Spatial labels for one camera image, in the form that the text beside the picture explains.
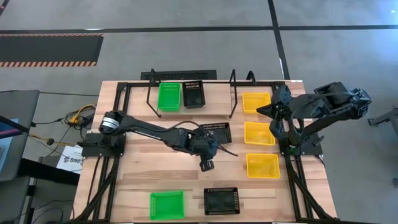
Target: wooden tabletop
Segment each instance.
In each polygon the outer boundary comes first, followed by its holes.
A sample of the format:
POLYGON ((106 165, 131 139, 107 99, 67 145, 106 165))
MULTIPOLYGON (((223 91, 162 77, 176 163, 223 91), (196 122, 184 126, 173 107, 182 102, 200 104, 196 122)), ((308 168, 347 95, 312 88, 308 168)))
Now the wooden tabletop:
MULTIPOLYGON (((103 82, 99 93, 93 132, 98 132, 97 129, 104 113, 112 110, 118 82, 120 81, 103 82)), ((305 93, 301 81, 285 82, 294 96, 305 93)), ((185 197, 185 219, 172 220, 171 222, 272 222, 295 220, 285 161, 279 153, 278 144, 275 146, 250 145, 245 144, 243 138, 243 124, 245 121, 269 123, 271 120, 259 114, 244 114, 242 93, 267 92, 272 94, 272 90, 267 86, 239 86, 237 91, 238 105, 231 119, 228 116, 197 116, 192 114, 158 118, 146 105, 147 87, 133 87, 131 89, 127 113, 137 119, 166 128, 184 120, 192 120, 199 124, 229 122, 232 143, 224 144, 224 147, 238 154, 239 157, 218 151, 213 159, 215 168, 208 172, 200 172, 200 159, 197 156, 173 151, 158 140, 129 133, 125 152, 120 160, 111 222, 151 222, 149 218, 150 193, 167 190, 183 190, 185 197), (280 179, 248 178, 246 173, 247 153, 277 154, 280 165, 280 179), (239 215, 206 216, 203 204, 203 189, 211 187, 237 187, 241 213, 239 215)), ((233 103, 233 88, 230 88, 230 94, 228 95, 231 96, 232 100, 226 99, 226 101, 231 100, 233 103)), ((123 104, 123 96, 121 99, 119 109, 121 109, 123 104)), ((151 95, 150 100, 156 105, 156 95, 151 95)), ((206 103, 211 103, 213 100, 219 100, 219 97, 217 95, 206 96, 206 103)), ((195 128, 190 124, 182 127, 195 128)), ((309 191, 324 210, 335 217, 336 212, 323 164, 314 156, 302 156, 301 158, 309 191)), ((84 160, 74 203, 76 215, 80 214, 86 207, 96 160, 97 158, 84 160)), ((101 166, 98 166, 91 195, 96 192, 100 169, 101 166)), ((301 214, 305 217, 302 194, 299 189, 297 189, 297 192, 301 214)), ((99 217, 104 217, 107 196, 108 193, 106 192, 101 203, 99 217)))

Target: gray floor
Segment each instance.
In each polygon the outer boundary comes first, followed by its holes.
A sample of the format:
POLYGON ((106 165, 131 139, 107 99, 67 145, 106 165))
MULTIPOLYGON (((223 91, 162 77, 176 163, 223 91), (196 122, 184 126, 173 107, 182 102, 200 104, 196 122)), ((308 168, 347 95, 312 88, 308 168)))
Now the gray floor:
MULTIPOLYGON (((381 25, 398 23, 398 4, 388 0, 274 0, 280 26, 381 25)), ((175 26, 270 26, 266 0, 10 0, 0 30, 175 26)), ((364 88, 373 103, 366 118, 398 106, 398 30, 282 31, 292 79, 306 90, 342 81, 364 88)), ((257 79, 282 79, 272 31, 106 34, 93 68, 2 68, 0 91, 39 89, 98 94, 102 80, 137 80, 141 72, 217 69, 227 78, 253 70, 257 79)), ((40 95, 36 121, 51 121, 96 97, 40 95)), ((65 126, 40 126, 35 133, 59 138, 65 126)), ((369 127, 366 119, 322 131, 328 179, 341 219, 396 223, 398 139, 390 124, 369 127)), ((66 141, 79 140, 71 131, 66 141)), ((25 157, 49 150, 29 141, 25 157)))

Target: green plastic basket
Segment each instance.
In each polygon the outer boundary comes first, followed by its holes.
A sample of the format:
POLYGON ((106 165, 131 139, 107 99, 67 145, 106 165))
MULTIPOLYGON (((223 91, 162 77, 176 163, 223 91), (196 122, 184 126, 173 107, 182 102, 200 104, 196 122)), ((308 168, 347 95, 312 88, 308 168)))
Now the green plastic basket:
POLYGON ((157 107, 162 111, 178 111, 180 109, 181 84, 161 83, 157 107))
POLYGON ((176 220, 185 218, 184 192, 155 192, 150 195, 151 220, 176 220))

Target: yellow plastic basket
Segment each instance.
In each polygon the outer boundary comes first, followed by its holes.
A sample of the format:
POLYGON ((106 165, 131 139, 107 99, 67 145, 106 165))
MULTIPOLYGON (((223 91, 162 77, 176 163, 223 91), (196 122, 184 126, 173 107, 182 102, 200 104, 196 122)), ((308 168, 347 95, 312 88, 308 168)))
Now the yellow plastic basket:
POLYGON ((243 93, 243 111, 247 114, 258 114, 257 108, 271 103, 269 93, 243 93))
POLYGON ((277 154, 246 154, 246 164, 250 178, 280 178, 277 154))
POLYGON ((244 143, 262 146, 274 146, 275 137, 269 130, 269 124, 258 122, 244 123, 244 143))

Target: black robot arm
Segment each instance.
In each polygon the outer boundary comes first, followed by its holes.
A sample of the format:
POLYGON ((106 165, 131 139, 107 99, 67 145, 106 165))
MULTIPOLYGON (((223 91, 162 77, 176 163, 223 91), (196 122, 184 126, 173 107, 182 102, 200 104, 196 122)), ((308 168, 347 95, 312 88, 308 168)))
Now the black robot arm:
POLYGON ((271 99, 271 104, 257 109, 257 112, 272 118, 270 131, 278 139, 289 139, 292 146, 300 146, 314 133, 329 125, 347 119, 362 118, 371 102, 369 95, 359 89, 348 89, 341 82, 331 83, 314 90, 314 94, 292 97, 289 88, 282 85, 271 99), (305 118, 317 119, 307 127, 305 118), (289 130, 283 129, 283 120, 289 130))
MULTIPOLYGON (((192 121, 184 121, 182 123, 197 125, 192 121)), ((217 149, 226 150, 218 144, 213 135, 200 126, 195 130, 176 128, 182 123, 171 128, 163 128, 125 115, 121 111, 110 111, 105 113, 99 131, 105 136, 118 136, 126 132, 133 132, 160 140, 176 151, 200 156, 200 169, 202 172, 214 169, 212 159, 216 155, 217 149)))

